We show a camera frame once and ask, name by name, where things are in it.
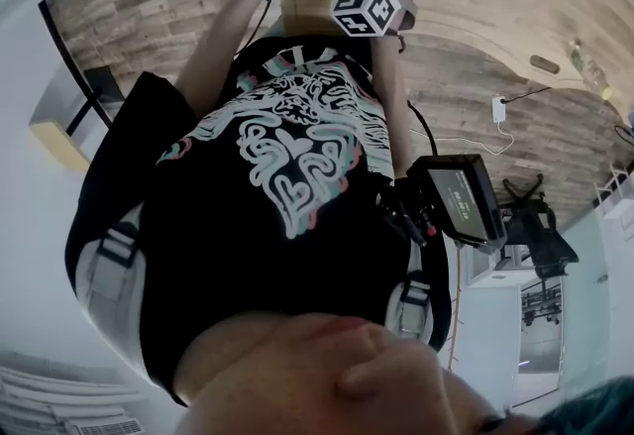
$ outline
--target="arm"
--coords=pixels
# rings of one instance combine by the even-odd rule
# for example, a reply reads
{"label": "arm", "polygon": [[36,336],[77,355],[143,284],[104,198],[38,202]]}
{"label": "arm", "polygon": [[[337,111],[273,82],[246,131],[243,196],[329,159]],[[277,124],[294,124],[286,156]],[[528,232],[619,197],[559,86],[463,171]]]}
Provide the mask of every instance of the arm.
{"label": "arm", "polygon": [[262,0],[229,0],[196,46],[176,89],[202,119],[213,111],[251,18]]}
{"label": "arm", "polygon": [[370,42],[372,86],[385,111],[394,176],[405,177],[413,163],[413,152],[407,117],[407,96],[398,61],[400,40],[398,37],[383,37]]}

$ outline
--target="black chair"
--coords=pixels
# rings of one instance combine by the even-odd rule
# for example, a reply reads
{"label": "black chair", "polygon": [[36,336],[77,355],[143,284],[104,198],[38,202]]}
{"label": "black chair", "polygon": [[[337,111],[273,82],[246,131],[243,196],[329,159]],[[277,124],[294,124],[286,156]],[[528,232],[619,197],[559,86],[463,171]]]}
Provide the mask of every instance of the black chair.
{"label": "black chair", "polygon": [[540,192],[539,199],[533,195],[542,186],[544,176],[538,175],[538,182],[526,194],[520,196],[508,179],[504,188],[513,202],[500,206],[502,213],[510,215],[505,222],[506,245],[525,245],[530,251],[537,276],[541,279],[566,274],[569,263],[578,263],[579,256],[557,232],[557,217],[544,202],[546,194]]}

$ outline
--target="hair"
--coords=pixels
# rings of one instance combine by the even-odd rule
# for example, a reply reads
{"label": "hair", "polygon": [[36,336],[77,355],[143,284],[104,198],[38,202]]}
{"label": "hair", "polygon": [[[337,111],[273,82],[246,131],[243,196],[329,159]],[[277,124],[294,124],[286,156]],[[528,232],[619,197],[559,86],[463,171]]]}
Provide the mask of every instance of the hair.
{"label": "hair", "polygon": [[634,378],[610,381],[542,417],[541,433],[631,435],[634,433]]}

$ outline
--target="power outlet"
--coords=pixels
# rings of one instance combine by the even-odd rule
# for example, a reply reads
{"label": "power outlet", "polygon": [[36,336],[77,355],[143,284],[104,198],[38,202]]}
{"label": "power outlet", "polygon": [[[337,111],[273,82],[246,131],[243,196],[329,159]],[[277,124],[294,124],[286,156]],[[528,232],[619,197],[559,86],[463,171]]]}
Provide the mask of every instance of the power outlet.
{"label": "power outlet", "polygon": [[493,97],[493,123],[502,123],[506,120],[506,104],[502,103],[504,97]]}

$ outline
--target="monitor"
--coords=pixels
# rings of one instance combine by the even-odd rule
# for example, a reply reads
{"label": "monitor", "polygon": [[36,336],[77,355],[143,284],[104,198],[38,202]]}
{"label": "monitor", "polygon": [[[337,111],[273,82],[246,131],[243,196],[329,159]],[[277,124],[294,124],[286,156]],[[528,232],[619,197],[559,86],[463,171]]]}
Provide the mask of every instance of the monitor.
{"label": "monitor", "polygon": [[497,199],[480,155],[421,157],[407,172],[450,238],[492,249],[506,241]]}

